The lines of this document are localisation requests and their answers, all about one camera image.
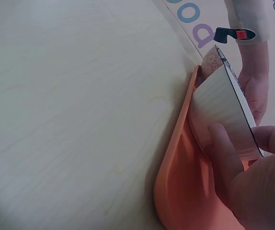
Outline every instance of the white sleeve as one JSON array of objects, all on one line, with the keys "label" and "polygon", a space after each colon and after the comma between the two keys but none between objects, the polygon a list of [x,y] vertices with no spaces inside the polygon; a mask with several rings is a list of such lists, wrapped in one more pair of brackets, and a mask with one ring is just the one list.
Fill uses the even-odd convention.
[{"label": "white sleeve", "polygon": [[231,29],[248,29],[256,33],[251,40],[236,40],[241,45],[267,41],[270,37],[264,0],[224,0]]}]

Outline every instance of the blue letter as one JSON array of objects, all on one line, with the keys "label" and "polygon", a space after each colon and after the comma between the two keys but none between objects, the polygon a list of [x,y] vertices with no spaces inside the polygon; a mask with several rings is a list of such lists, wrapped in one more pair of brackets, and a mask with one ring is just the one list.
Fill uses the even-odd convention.
[{"label": "blue letter", "polygon": [[[195,14],[194,14],[194,16],[191,17],[191,18],[184,18],[184,17],[182,16],[182,11],[183,11],[185,8],[188,8],[188,7],[194,8]],[[199,9],[198,6],[196,6],[194,3],[186,3],[186,4],[182,5],[182,6],[178,9],[178,11],[177,11],[177,16],[178,16],[178,18],[180,19],[180,21],[183,22],[183,23],[192,23],[192,22],[196,21],[196,20],[199,18],[199,16],[200,16],[200,9]]]}]

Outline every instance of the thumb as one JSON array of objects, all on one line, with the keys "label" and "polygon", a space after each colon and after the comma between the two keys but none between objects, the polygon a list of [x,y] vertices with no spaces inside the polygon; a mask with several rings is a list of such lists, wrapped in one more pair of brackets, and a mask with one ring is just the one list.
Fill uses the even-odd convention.
[{"label": "thumb", "polygon": [[212,162],[213,171],[220,174],[223,184],[229,188],[232,180],[244,171],[243,164],[222,125],[210,125],[208,130],[213,150],[207,152],[207,155]]}]

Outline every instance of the hand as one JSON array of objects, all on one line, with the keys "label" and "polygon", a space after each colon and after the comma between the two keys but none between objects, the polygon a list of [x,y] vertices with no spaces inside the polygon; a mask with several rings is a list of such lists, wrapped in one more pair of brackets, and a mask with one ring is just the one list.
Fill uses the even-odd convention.
[{"label": "hand", "polygon": [[258,126],[267,107],[268,76],[256,77],[242,69],[239,82]]},{"label": "hand", "polygon": [[243,69],[239,82],[257,125],[266,111],[268,94],[269,55],[267,42],[239,45]]},{"label": "hand", "polygon": [[[244,171],[222,125],[209,127],[212,146],[205,149],[212,162],[215,191],[246,230],[275,230],[275,154]],[[275,127],[256,127],[259,147],[275,153]]]}]

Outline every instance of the purple letter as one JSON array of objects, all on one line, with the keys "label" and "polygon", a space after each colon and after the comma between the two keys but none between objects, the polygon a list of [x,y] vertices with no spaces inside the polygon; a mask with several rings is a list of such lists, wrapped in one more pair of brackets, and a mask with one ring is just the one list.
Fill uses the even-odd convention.
[{"label": "purple letter", "polygon": [[[200,39],[200,37],[198,36],[198,31],[200,29],[207,30],[209,32],[209,36],[205,37],[204,39]],[[198,48],[202,48],[204,45],[211,42],[214,38],[214,35],[215,35],[215,33],[213,32],[211,27],[208,26],[207,24],[198,24],[197,26],[195,26],[193,28],[193,36],[194,36],[196,42],[198,42]]]}]

